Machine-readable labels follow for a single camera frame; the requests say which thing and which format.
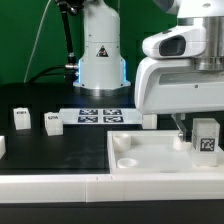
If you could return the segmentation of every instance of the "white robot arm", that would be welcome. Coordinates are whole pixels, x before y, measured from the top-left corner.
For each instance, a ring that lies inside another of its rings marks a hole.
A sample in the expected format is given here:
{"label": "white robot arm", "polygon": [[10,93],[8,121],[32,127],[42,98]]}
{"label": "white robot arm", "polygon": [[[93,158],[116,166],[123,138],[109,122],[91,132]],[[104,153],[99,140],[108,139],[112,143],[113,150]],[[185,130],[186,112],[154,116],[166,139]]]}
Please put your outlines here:
{"label": "white robot arm", "polygon": [[144,40],[136,76],[143,114],[224,110],[223,0],[153,0],[178,25]]}
{"label": "white robot arm", "polygon": [[79,62],[75,91],[94,96],[117,95],[130,86],[120,55],[120,18],[104,0],[84,3],[85,52]]}
{"label": "white robot arm", "polygon": [[153,0],[153,2],[164,12],[177,14],[182,0]]}

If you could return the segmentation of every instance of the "white platform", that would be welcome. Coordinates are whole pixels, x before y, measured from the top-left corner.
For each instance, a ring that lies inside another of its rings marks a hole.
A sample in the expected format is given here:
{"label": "white platform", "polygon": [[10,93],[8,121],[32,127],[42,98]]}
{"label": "white platform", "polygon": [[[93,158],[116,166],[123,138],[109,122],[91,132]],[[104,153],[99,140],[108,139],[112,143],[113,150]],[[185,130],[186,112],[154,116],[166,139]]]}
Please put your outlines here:
{"label": "white platform", "polygon": [[[130,150],[116,152],[113,135],[122,133],[108,132],[111,174],[0,176],[0,203],[224,199],[222,151],[218,167],[196,167],[178,131],[126,132]],[[137,164],[119,168],[122,158]]]}

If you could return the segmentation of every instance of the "white block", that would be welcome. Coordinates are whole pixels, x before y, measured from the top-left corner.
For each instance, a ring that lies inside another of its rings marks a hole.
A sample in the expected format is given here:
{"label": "white block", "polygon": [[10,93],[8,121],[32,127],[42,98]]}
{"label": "white block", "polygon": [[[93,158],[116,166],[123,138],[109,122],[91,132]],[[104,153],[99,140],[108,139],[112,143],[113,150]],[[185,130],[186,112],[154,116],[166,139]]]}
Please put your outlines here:
{"label": "white block", "polygon": [[197,166],[218,166],[220,125],[213,118],[194,119],[192,160]]}
{"label": "white block", "polygon": [[0,176],[0,203],[86,201],[85,175]]}
{"label": "white block", "polygon": [[5,138],[0,136],[0,159],[5,154]]}
{"label": "white block", "polygon": [[157,115],[142,115],[142,128],[143,129],[157,129]]}
{"label": "white block", "polygon": [[124,201],[223,199],[223,177],[214,174],[151,174],[124,180]]}
{"label": "white block", "polygon": [[30,129],[30,113],[27,108],[17,108],[14,111],[14,122],[16,130]]}
{"label": "white block", "polygon": [[63,122],[59,113],[46,113],[44,119],[48,136],[63,135]]}

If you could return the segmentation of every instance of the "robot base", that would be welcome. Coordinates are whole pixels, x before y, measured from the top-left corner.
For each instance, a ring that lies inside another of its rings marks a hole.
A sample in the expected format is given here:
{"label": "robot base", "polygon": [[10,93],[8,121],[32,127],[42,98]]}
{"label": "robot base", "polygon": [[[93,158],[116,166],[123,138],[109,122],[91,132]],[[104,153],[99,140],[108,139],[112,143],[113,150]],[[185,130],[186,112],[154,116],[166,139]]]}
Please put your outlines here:
{"label": "robot base", "polygon": [[77,84],[73,85],[74,92],[76,93],[81,93],[89,96],[117,96],[120,94],[128,93],[131,83],[126,82],[122,87],[117,89],[88,89]]}

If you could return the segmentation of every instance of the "small white cube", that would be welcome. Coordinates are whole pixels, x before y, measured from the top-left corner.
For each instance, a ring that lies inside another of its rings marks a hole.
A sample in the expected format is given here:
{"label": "small white cube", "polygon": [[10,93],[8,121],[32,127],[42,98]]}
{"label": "small white cube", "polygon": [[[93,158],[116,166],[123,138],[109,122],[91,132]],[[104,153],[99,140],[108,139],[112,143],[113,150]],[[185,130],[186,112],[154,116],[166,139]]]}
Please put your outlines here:
{"label": "small white cube", "polygon": [[142,128],[157,129],[157,118],[156,114],[142,115]]}
{"label": "small white cube", "polygon": [[5,154],[6,149],[5,149],[5,137],[0,136],[0,159],[3,157]]}
{"label": "small white cube", "polygon": [[13,109],[16,130],[31,129],[30,113],[27,108]]}
{"label": "small white cube", "polygon": [[197,166],[217,166],[220,125],[213,118],[194,119],[192,160]]}
{"label": "small white cube", "polygon": [[63,135],[63,122],[59,113],[46,113],[44,119],[48,136]]}

